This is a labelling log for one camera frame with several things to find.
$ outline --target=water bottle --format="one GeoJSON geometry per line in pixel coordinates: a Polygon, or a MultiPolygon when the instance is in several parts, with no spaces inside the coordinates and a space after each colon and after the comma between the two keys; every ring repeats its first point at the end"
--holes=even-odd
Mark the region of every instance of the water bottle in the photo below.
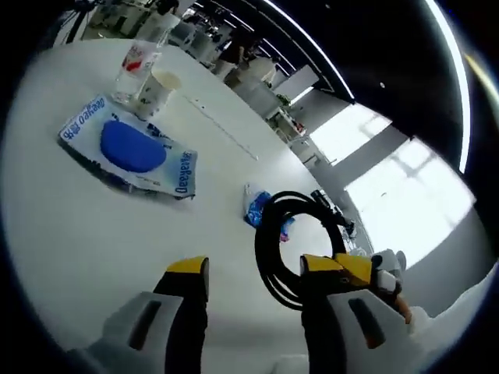
{"type": "Polygon", "coordinates": [[[153,14],[141,27],[137,38],[123,59],[116,76],[112,98],[128,104],[139,93],[154,63],[161,56],[161,47],[168,39],[170,31],[179,24],[180,19],[167,13],[153,14]]]}

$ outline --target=light strip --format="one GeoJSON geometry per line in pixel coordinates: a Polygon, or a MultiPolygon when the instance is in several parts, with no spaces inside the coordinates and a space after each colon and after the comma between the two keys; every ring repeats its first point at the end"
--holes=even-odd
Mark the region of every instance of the light strip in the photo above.
{"type": "Polygon", "coordinates": [[[268,45],[270,45],[271,48],[274,51],[276,51],[284,59],[284,61],[286,61],[289,64],[289,66],[292,67],[293,70],[296,70],[296,68],[292,65],[292,63],[289,62],[289,60],[286,57],[284,57],[284,55],[276,47],[274,47],[267,39],[264,38],[264,42],[267,43],[268,45]]]}
{"type": "Polygon", "coordinates": [[[315,71],[316,72],[319,72],[319,75],[322,77],[322,79],[324,80],[324,82],[333,90],[333,86],[331,85],[331,82],[329,81],[328,77],[325,76],[323,73],[322,73],[322,70],[319,68],[319,66],[317,66],[317,64],[315,63],[315,61],[309,56],[308,53],[306,53],[306,51],[303,49],[302,45],[300,43],[297,43],[295,39],[293,39],[292,37],[289,36],[289,34],[282,29],[282,27],[277,24],[271,17],[269,17],[266,13],[260,11],[259,9],[257,9],[257,7],[255,7],[255,5],[251,4],[250,2],[248,2],[247,0],[240,0],[241,2],[244,2],[246,5],[248,5],[250,8],[252,9],[255,9],[256,12],[258,12],[262,17],[266,18],[268,22],[272,23],[274,25],[275,28],[277,28],[278,30],[280,30],[288,39],[289,41],[291,41],[302,53],[303,55],[309,60],[309,63],[315,68],[315,71]]]}
{"type": "Polygon", "coordinates": [[[350,91],[350,89],[346,85],[346,82],[343,79],[342,75],[336,69],[336,67],[333,65],[333,63],[331,62],[329,57],[326,55],[326,53],[322,49],[320,49],[319,44],[317,44],[317,42],[314,39],[312,39],[312,37],[309,34],[307,34],[306,31],[298,23],[296,23],[296,21],[293,18],[288,16],[288,14],[285,13],[281,8],[276,6],[273,2],[270,2],[270,0],[262,0],[262,1],[267,3],[272,9],[274,9],[276,12],[278,12],[281,16],[286,18],[294,27],[296,27],[296,29],[298,29],[298,31],[300,33],[303,34],[303,36],[305,36],[308,39],[308,41],[317,49],[317,51],[322,55],[324,60],[326,60],[326,62],[329,64],[329,66],[334,70],[334,72],[336,73],[336,75],[338,76],[340,81],[342,82],[343,86],[345,87],[346,91],[349,93],[350,97],[353,99],[354,97],[353,97],[352,91],[350,91]]]}
{"type": "Polygon", "coordinates": [[[282,70],[282,72],[283,72],[286,76],[289,76],[289,73],[288,73],[288,72],[286,72],[286,71],[284,70],[284,68],[281,66],[281,64],[276,64],[276,65],[277,65],[277,66],[279,66],[279,68],[282,70]]]}
{"type": "Polygon", "coordinates": [[[258,46],[258,48],[259,48],[259,49],[260,49],[260,50],[261,50],[264,54],[266,54],[266,55],[267,55],[267,57],[270,57],[270,56],[271,56],[271,54],[270,54],[270,53],[268,53],[267,51],[265,51],[265,50],[264,50],[264,49],[263,49],[260,45],[258,46]]]}
{"type": "Polygon", "coordinates": [[[230,21],[227,21],[226,19],[224,19],[224,21],[229,25],[229,26],[232,26],[232,28],[234,29],[237,29],[237,26],[234,24],[234,23],[231,23],[230,21]]]}
{"type": "Polygon", "coordinates": [[[471,137],[471,108],[469,104],[469,91],[468,82],[466,81],[465,66],[462,63],[461,53],[459,52],[458,43],[452,34],[451,27],[444,17],[441,9],[438,7],[434,0],[425,0],[428,8],[433,13],[438,26],[442,30],[445,41],[451,50],[452,60],[454,61],[455,72],[458,75],[459,91],[461,93],[461,106],[462,106],[462,145],[461,145],[461,158],[459,160],[459,170],[464,173],[466,170],[466,163],[468,162],[469,140],[471,137]]]}
{"type": "Polygon", "coordinates": [[[242,23],[243,26],[246,26],[247,29],[251,30],[251,31],[254,31],[255,29],[253,29],[249,24],[247,24],[246,22],[244,22],[242,19],[240,19],[239,17],[237,17],[234,13],[231,13],[231,16],[234,17],[235,19],[237,19],[240,23],[242,23]]]}
{"type": "Polygon", "coordinates": [[[225,8],[222,4],[218,4],[217,2],[214,2],[213,0],[211,0],[211,2],[213,2],[214,4],[218,5],[220,8],[223,8],[225,9],[226,11],[230,12],[231,10],[230,9],[227,9],[225,8]]]}
{"type": "Polygon", "coordinates": [[[312,86],[310,86],[309,88],[306,88],[300,95],[298,95],[293,100],[291,100],[291,102],[289,103],[289,105],[291,106],[291,105],[295,104],[296,101],[298,101],[299,99],[301,99],[302,97],[304,97],[305,95],[307,95],[311,90],[313,90],[312,86]]]}

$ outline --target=plastic bag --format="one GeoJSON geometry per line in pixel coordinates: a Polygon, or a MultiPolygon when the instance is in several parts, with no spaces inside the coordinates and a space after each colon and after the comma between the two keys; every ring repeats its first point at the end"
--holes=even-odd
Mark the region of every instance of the plastic bag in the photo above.
{"type": "MultiPolygon", "coordinates": [[[[256,185],[246,183],[244,186],[244,221],[250,226],[257,228],[262,221],[262,213],[264,211],[265,203],[270,200],[272,195],[259,189],[256,185]]],[[[281,242],[289,240],[289,227],[295,221],[294,218],[289,218],[281,227],[281,242]]]]}

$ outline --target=black cable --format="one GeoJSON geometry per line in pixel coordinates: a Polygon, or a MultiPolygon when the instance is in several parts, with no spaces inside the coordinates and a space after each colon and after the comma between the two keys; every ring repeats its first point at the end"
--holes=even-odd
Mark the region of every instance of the black cable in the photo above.
{"type": "Polygon", "coordinates": [[[302,310],[300,277],[282,262],[280,253],[281,226],[297,214],[318,219],[331,240],[334,253],[346,253],[338,218],[331,209],[298,192],[280,192],[265,204],[262,221],[255,234],[255,256],[260,276],[278,302],[290,309],[302,310]]]}

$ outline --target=window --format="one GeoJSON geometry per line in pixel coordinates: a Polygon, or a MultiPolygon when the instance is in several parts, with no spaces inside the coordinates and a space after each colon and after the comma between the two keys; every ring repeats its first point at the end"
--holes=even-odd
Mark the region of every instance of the window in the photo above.
{"type": "Polygon", "coordinates": [[[417,139],[346,190],[374,252],[402,250],[408,268],[442,243],[474,203],[456,173],[417,139]]]}
{"type": "Polygon", "coordinates": [[[336,114],[310,138],[332,165],[344,160],[386,129],[390,120],[360,104],[336,114]]]}

